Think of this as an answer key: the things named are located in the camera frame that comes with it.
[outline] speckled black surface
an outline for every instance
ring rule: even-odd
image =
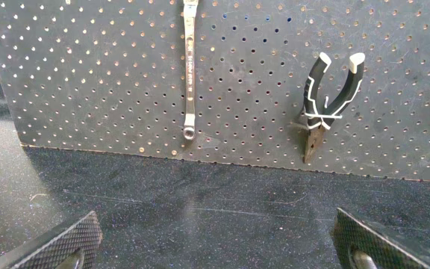
[[[0,255],[94,209],[96,268],[339,268],[338,206],[430,247],[430,183],[22,148],[0,94]]]

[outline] pliers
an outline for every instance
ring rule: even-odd
[[[311,68],[303,95],[305,116],[308,117],[306,126],[309,131],[308,139],[306,140],[305,158],[303,159],[305,163],[310,161],[317,147],[323,142],[324,132],[331,128],[331,124],[335,119],[341,118],[343,110],[355,98],[363,81],[364,59],[364,53],[356,53],[349,57],[349,74],[343,89],[329,105],[328,97],[326,97],[324,106],[321,109],[317,107],[318,87],[331,64],[331,59],[326,53],[321,52]]]

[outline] pliers handle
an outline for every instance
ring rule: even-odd
[[[321,125],[329,130],[334,120],[341,118],[341,113],[355,98],[363,80],[364,59],[364,53],[356,53],[349,57],[349,74],[343,89],[331,104],[327,105],[328,100],[326,100],[324,107],[320,109],[317,107],[318,87],[331,64],[329,56],[324,52],[320,53],[305,85],[304,106],[305,114],[308,116],[308,129],[311,130]]]

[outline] pegboard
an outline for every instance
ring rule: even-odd
[[[0,1],[1,83],[22,143],[430,180],[430,0],[201,0],[192,142],[182,11],[181,0]],[[333,60],[320,96],[334,99],[356,52],[364,79],[303,164],[303,87],[320,52]]]

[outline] hand tool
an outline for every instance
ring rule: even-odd
[[[311,68],[306,80],[304,93],[305,115],[308,117],[306,126],[309,130],[305,147],[305,158],[303,159],[305,163],[310,161],[317,147],[323,142],[324,132],[331,128],[331,124],[333,124],[335,119],[342,117],[341,113],[343,110],[355,98],[359,86],[363,81],[364,59],[364,53],[356,53],[349,57],[349,74],[343,89],[329,105],[328,97],[326,97],[325,104],[321,109],[317,107],[318,87],[323,75],[331,64],[331,59],[326,53],[321,52]]]
[[[195,137],[195,67],[193,61],[195,46],[195,15],[199,0],[184,0],[184,24],[185,24],[185,74],[186,74],[186,98],[184,137],[192,140]]]

